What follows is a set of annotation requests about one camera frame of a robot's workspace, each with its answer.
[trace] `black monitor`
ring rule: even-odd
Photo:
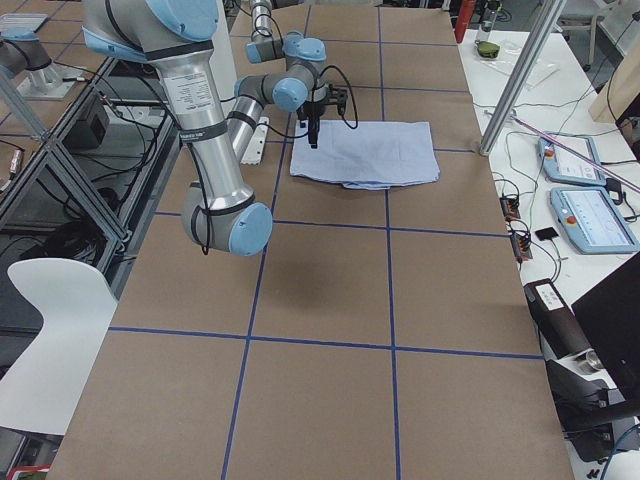
[[[618,387],[609,390],[547,362],[558,416],[585,461],[607,456],[613,443],[640,417],[640,254],[577,300],[578,325]],[[635,450],[627,437],[621,450]]]
[[[640,401],[640,254],[589,290],[572,308],[620,393],[628,401]]]

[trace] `small black device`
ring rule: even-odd
[[[534,233],[541,242],[545,240],[553,240],[558,236],[558,232],[553,227],[541,228],[540,230],[536,230]]]
[[[529,312],[558,357],[583,352],[591,345],[555,285],[548,278],[524,286]]]
[[[109,115],[100,97],[93,95],[62,143],[69,150],[98,148],[107,133],[108,126]]]

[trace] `label sticker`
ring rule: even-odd
[[[213,94],[204,72],[165,78],[171,105],[178,115],[199,112],[213,106]]]
[[[538,285],[536,290],[549,310],[558,310],[559,308],[564,307],[562,300],[560,300],[558,294],[551,285]]]

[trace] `table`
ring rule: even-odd
[[[476,104],[476,116],[481,129],[484,130],[489,121],[489,116],[485,112],[491,111],[490,106],[496,105],[498,102],[507,82],[507,76],[485,65],[485,61],[477,56],[474,33],[467,32],[459,51],[469,81],[469,88]],[[527,35],[526,32],[494,31],[491,33],[490,40],[498,44],[511,42],[522,46]],[[541,130],[558,131],[562,127],[563,132],[595,135],[593,138],[603,162],[633,159],[633,154],[622,135],[615,129],[615,125],[596,123],[591,119],[588,109],[597,95],[593,92],[580,64],[560,34],[552,34],[549,37],[540,58],[540,65],[554,65],[557,70],[537,86],[523,89],[516,101],[517,115]],[[583,94],[587,95],[577,105],[571,103],[563,107],[553,106],[576,100],[581,98]],[[515,124],[505,126],[490,154],[491,168],[496,172],[495,178],[509,179],[520,187],[521,192],[531,192],[535,190],[533,182],[510,166],[507,142],[512,157],[511,165],[536,178],[540,172],[540,162],[537,155],[538,139],[512,132],[526,133],[527,130]],[[636,184],[640,182],[640,168],[637,164],[610,168],[615,169],[615,172]],[[531,231],[549,226],[554,226],[558,231],[561,231],[549,205],[548,192],[555,186],[559,186],[559,184],[550,182],[544,178],[544,175],[541,175],[538,179],[535,196],[531,194],[521,196],[520,211]],[[500,181],[496,183],[496,187],[501,193],[502,183]],[[505,191],[513,193],[514,190],[511,186],[506,186]],[[628,200],[634,209],[640,207],[640,199],[632,192],[629,192]],[[630,214],[627,210],[622,210],[622,212],[624,215]],[[638,237],[640,226],[630,224],[630,227]],[[562,233],[555,240],[555,243],[560,256],[564,258],[562,270],[555,285],[569,305],[630,258],[630,255],[580,255]],[[538,242],[538,244],[540,246],[533,247],[533,260],[524,262],[522,265],[520,277],[523,284],[551,278],[553,274],[552,260],[542,252],[540,247],[548,249],[554,257],[556,254],[549,242],[546,244]],[[602,375],[590,376],[589,379],[593,380],[598,377],[601,378]],[[575,454],[572,456],[572,461],[576,478],[582,478],[592,468],[601,468],[595,463],[583,464]],[[631,480],[636,477],[638,465],[640,465],[640,452],[629,452],[616,456],[612,468],[607,474],[607,480]]]
[[[203,257],[181,156],[48,478],[572,478],[448,14],[274,17],[325,40],[362,120],[430,121],[441,180],[292,178],[270,133],[243,167],[266,251]],[[238,75],[280,71],[243,60],[249,33],[239,17]]]

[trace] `metal pole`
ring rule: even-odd
[[[527,38],[527,42],[522,48],[520,57],[513,68],[513,72],[482,137],[480,155],[489,155],[491,152],[565,3],[566,0],[545,0],[542,5],[540,14],[531,28],[529,38]]]
[[[39,141],[47,137],[47,129],[35,114],[29,104],[22,98],[18,89],[3,74],[0,73],[0,97],[7,104],[11,112],[18,117],[27,128],[31,136]]]

